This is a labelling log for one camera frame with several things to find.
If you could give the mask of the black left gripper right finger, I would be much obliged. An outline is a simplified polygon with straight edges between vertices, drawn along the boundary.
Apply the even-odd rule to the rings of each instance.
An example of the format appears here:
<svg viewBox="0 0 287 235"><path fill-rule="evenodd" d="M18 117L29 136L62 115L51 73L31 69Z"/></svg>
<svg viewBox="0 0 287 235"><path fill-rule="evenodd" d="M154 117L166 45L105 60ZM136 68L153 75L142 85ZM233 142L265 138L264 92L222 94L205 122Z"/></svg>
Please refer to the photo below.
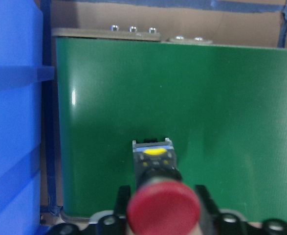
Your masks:
<svg viewBox="0 0 287 235"><path fill-rule="evenodd" d="M199 228L203 235L216 235L215 220L219 209L204 185L195 185L195 193L200 203Z"/></svg>

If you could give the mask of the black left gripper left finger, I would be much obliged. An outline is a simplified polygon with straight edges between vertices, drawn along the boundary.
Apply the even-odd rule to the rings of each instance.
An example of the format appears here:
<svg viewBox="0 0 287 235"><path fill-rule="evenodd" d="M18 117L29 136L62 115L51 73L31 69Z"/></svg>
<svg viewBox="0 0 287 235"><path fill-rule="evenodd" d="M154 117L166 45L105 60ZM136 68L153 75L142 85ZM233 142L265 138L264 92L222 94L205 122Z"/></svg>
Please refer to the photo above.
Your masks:
<svg viewBox="0 0 287 235"><path fill-rule="evenodd" d="M121 235L127 234L127 206L131 198L131 187L120 186L115 201L113 214L118 218Z"/></svg>

